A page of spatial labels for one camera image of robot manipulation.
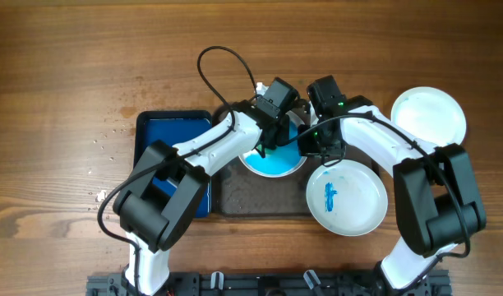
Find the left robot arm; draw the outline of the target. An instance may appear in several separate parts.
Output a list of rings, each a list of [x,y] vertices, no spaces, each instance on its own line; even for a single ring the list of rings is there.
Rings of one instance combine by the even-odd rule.
[[[134,292],[154,295],[166,284],[170,249],[191,224],[211,177],[251,150],[286,145],[288,112],[306,105],[290,84],[276,78],[252,99],[229,104],[226,117],[201,135],[145,148],[113,203],[132,246],[125,276]]]

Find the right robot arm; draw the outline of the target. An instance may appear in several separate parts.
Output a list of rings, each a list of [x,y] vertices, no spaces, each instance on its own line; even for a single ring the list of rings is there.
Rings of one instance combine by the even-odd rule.
[[[421,286],[444,258],[465,258],[470,253],[470,238],[487,223],[465,149],[414,137],[366,97],[347,98],[332,76],[313,81],[307,94],[307,112],[314,120],[298,133],[304,154],[339,155],[351,145],[394,180],[400,239],[376,265],[374,290],[404,295]]]

